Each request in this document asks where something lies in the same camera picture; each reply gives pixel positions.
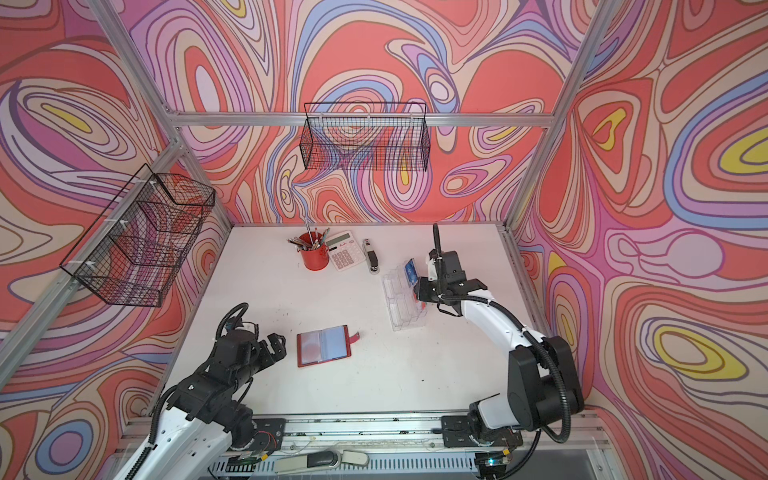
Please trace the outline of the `red white credit card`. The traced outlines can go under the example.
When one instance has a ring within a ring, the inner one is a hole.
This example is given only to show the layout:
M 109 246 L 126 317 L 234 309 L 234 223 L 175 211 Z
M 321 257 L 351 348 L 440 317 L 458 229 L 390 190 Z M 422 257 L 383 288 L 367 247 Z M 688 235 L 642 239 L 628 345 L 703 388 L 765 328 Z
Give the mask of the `red white credit card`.
M 297 336 L 299 346 L 299 360 L 301 366 L 322 363 L 323 340 L 320 331 L 305 332 Z

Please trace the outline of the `red leather card holder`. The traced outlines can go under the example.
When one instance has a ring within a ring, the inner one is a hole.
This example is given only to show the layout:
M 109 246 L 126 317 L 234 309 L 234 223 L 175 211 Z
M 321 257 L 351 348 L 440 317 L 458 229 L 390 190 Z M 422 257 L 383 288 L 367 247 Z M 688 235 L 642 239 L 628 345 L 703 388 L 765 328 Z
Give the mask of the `red leather card holder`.
M 298 363 L 299 346 L 298 346 L 297 336 L 301 334 L 299 333 L 296 336 L 297 366 L 299 368 L 320 365 L 324 363 L 329 363 L 329 362 L 349 358 L 352 355 L 351 346 L 361 338 L 359 332 L 354 332 L 353 334 L 351 334 L 349 332 L 349 328 L 347 325 L 341 325 L 341 326 L 336 326 L 336 327 L 331 327 L 331 328 L 326 328 L 321 330 L 314 330 L 314 331 L 320 331 L 322 333 L 324 360 L 322 363 L 306 365 L 306 366 L 301 366 Z

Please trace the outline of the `clear plastic card tray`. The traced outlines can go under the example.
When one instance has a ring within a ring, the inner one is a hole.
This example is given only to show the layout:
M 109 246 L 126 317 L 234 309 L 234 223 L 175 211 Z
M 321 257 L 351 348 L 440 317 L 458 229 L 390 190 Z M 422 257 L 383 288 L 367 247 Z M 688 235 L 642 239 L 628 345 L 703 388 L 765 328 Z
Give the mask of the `clear plastic card tray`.
M 390 326 L 394 332 L 422 327 L 426 322 L 426 304 L 414 293 L 417 284 L 411 287 L 406 280 L 406 262 L 382 277 Z

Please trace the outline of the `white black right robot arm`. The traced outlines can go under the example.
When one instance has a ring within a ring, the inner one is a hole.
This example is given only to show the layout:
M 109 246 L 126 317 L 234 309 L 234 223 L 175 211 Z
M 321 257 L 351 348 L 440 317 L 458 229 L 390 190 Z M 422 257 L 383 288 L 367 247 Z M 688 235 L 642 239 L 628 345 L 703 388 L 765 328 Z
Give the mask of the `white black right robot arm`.
M 571 436 L 573 415 L 584 409 L 583 393 L 568 342 L 523 323 L 487 286 L 467 277 L 458 253 L 436 246 L 427 257 L 428 275 L 414 293 L 445 315 L 463 318 L 506 356 L 506 391 L 469 406 L 469 436 L 488 443 L 501 430 L 540 432 L 558 444 Z

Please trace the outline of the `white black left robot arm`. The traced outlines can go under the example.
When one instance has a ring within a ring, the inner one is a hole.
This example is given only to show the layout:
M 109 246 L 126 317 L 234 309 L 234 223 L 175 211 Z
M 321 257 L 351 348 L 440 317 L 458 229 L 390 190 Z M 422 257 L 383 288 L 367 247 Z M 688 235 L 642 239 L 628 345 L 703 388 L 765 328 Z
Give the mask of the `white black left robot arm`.
M 286 339 L 259 337 L 241 302 L 219 321 L 213 347 L 189 376 L 155 404 L 149 433 L 117 479 L 198 479 L 230 449 L 249 449 L 258 433 L 244 397 L 253 377 L 286 357 Z

